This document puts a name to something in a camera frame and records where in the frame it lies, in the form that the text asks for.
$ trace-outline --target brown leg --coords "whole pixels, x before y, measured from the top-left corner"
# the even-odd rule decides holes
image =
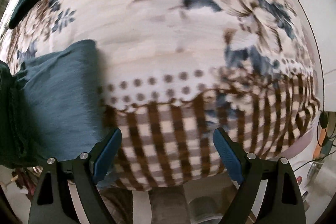
[[[151,224],[190,224],[183,186],[153,188],[149,191]]]
[[[133,194],[130,190],[109,187],[100,195],[116,224],[133,224]]]

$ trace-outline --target checkered pattern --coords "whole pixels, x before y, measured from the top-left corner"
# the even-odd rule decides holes
[[[182,107],[151,103],[133,113],[108,107],[106,125],[119,127],[123,134],[115,162],[120,176],[116,184],[147,191],[223,172],[212,141],[219,126],[227,128],[246,152],[261,158],[279,155],[306,132],[319,101],[312,77],[284,77],[278,87],[267,89],[264,97],[251,94],[250,111],[238,110],[236,119],[216,108],[218,94],[230,92],[220,89],[202,93]],[[211,110],[217,113],[215,118],[207,114]]]

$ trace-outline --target blue gripper pad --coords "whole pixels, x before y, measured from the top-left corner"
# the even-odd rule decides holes
[[[230,178],[241,185],[244,181],[242,165],[218,129],[213,133],[213,143]]]
[[[117,128],[94,164],[92,176],[94,184],[97,184],[99,181],[104,179],[111,164],[114,162],[114,157],[121,145],[121,140],[121,131]]]

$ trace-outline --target mattress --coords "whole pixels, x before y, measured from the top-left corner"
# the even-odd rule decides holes
[[[277,157],[319,114],[314,63],[291,0],[40,0],[14,28],[10,0],[0,59],[92,39],[106,127],[119,127],[115,185],[180,185],[225,171],[223,127],[246,152]]]

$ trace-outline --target silver bolt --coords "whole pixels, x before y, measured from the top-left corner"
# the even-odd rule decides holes
[[[253,154],[253,153],[248,153],[247,154],[247,157],[250,159],[250,160],[254,160],[256,158],[256,155]]]
[[[81,154],[79,155],[79,158],[80,158],[81,160],[85,160],[85,159],[87,159],[88,156],[89,156],[89,154],[86,153],[86,152],[84,152],[84,153],[81,153]]]
[[[50,158],[47,160],[48,164],[53,164],[55,162],[55,158]]]
[[[286,159],[286,158],[281,158],[280,161],[281,161],[283,164],[287,164],[287,163],[288,163],[288,159]]]

